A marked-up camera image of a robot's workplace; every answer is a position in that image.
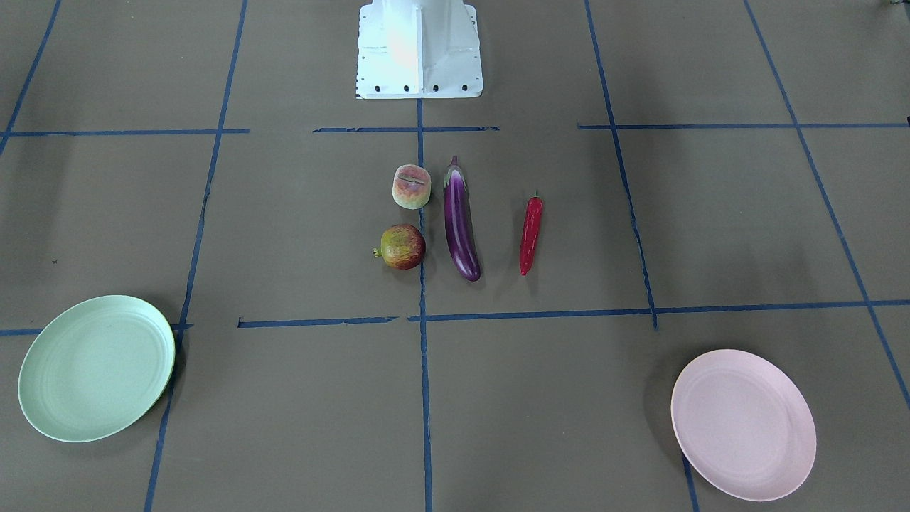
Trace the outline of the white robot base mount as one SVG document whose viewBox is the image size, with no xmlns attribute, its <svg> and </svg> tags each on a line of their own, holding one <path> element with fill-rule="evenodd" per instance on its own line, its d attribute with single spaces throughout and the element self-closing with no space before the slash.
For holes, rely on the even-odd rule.
<svg viewBox="0 0 910 512">
<path fill-rule="evenodd" d="M 484 81 L 477 11 L 462 1 L 373 1 L 358 13 L 355 97 L 475 98 Z"/>
</svg>

